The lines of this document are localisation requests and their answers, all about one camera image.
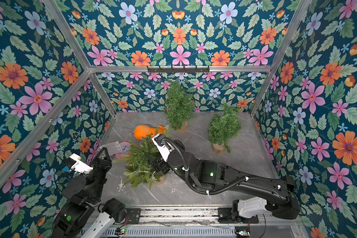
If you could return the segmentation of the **clear battery box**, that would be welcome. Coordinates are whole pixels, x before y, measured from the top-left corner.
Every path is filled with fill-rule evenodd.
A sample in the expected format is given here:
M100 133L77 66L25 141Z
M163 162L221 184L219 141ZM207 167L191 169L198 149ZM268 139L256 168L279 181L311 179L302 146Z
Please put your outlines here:
M100 152L103 148L107 149L108 154L110 156L118 154L118 153L120 153L122 151L122 148L121 148L120 143L118 141L110 142L110 143L101 145L101 146L98 147L98 151Z

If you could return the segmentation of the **light green fern christmas tree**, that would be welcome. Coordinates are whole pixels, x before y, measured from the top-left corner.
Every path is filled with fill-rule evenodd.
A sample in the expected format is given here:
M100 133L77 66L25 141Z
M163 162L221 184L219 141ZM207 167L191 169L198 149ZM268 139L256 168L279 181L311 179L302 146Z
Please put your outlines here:
M169 127L166 127L163 133L169 132ZM155 172L152 166L149 163L148 155L160 156L160 153L157 147L152 142L153 136L147 136L141 140L138 140L137 143L129 142L130 155L124 156L122 159L117 159L113 163L125 162L125 172L133 172L136 170L146 170L150 172ZM156 173L156 177L159 179L153 184L162 184L165 182L165 175L161 172Z

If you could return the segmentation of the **thin wire string light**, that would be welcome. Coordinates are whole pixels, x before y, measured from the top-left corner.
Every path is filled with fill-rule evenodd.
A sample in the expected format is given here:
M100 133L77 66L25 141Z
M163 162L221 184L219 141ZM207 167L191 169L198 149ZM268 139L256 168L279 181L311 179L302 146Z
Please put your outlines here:
M139 185L148 185L151 188L152 184L159 179L156 177L155 172L146 170L136 170L133 172L125 172L125 179L121 179L120 184L117 187L117 191L124 191L127 185L130 185L132 189L137 188Z

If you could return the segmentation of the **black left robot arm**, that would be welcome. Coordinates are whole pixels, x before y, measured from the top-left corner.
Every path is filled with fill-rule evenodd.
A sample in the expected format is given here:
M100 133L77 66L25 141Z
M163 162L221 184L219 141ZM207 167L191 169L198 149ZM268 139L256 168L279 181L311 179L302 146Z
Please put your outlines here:
M99 238L111 225L124 225L127 222L123 203L115 198L101 203L106 176L112 167L107 148L101 148L90 164L82 162L77 154L71 154L64 159L64 163L78 176L72 178L62 191L67 202L54 220L50 235L52 238L77 237L96 208L99 215L83 235L85 238Z

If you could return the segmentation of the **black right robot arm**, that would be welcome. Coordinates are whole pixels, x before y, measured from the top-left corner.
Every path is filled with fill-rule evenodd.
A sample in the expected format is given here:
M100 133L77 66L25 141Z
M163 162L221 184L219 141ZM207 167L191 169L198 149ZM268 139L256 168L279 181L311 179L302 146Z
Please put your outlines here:
M264 178L220 162L200 160L187 152L181 141L167 138L164 134L154 136L151 141L161 155L150 160L153 168L163 173L174 172L195 193L214 196L235 191L251 195L251 199L233 202L230 218L237 223L256 215L294 220L300 214L299 201L293 194L294 181L290 176Z

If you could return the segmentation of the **dark green tree back centre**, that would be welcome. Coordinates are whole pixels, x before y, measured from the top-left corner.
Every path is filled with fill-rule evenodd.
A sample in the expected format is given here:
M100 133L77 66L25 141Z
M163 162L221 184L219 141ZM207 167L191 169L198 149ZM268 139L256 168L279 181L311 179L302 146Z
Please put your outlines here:
M190 120L195 118L192 95L178 82L173 82L166 94L165 114L172 129L185 132Z

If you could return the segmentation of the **dark green tree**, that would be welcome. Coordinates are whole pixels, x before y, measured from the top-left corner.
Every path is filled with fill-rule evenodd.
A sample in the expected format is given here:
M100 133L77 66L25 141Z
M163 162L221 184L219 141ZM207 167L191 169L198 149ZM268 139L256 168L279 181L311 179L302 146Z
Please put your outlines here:
M229 141L235 138L242 129L238 118L241 112L239 107L223 104L220 113L215 114L208 125L208 139L211 144L219 145L221 150L231 152Z
M190 120L195 118L192 95L178 82L173 82L166 94L165 114L172 129L185 132Z

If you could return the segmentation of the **dark green tree back right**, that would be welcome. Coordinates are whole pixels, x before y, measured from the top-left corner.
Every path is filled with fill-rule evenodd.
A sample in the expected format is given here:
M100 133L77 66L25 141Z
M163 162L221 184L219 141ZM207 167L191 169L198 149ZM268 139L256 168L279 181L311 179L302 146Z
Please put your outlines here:
M239 107L223 104L220 113L215 114L208 125L208 139L211 144L219 145L221 150L231 152L229 141L235 138L242 129L238 118L241 112Z

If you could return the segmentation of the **pink alarm clock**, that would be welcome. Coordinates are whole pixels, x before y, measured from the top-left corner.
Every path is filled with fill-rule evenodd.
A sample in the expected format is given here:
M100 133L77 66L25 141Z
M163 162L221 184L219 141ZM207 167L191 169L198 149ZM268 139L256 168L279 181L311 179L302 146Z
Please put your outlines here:
M116 154L116 158L122 159L126 155L130 155L129 153L129 148L130 148L130 143L129 142L122 142L119 144L121 151Z

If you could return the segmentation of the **orange plush toy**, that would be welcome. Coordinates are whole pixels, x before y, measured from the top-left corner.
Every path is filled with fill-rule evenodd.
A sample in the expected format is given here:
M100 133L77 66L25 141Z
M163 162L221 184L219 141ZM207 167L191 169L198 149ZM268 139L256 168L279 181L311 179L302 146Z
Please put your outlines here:
M148 125L139 125L134 130L134 136L136 139L141 140L147 136L153 136L163 133L166 127L158 126L157 128L152 128Z

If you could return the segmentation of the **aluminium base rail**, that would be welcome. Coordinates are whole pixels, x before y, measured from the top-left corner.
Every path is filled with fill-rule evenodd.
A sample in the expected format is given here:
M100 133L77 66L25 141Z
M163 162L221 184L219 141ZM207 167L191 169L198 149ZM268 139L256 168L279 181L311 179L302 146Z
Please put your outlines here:
M189 238L261 237L272 228L283 229L292 221L258 214L238 215L235 207L144 206L114 213L106 208L78 220L61 215L53 226L53 238Z

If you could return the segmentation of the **black hook rail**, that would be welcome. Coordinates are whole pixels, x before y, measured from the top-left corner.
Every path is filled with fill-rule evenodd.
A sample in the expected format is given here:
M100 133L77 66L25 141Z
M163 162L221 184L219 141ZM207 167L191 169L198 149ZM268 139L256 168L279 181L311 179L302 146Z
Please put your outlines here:
M148 66L148 73L208 73L209 66Z

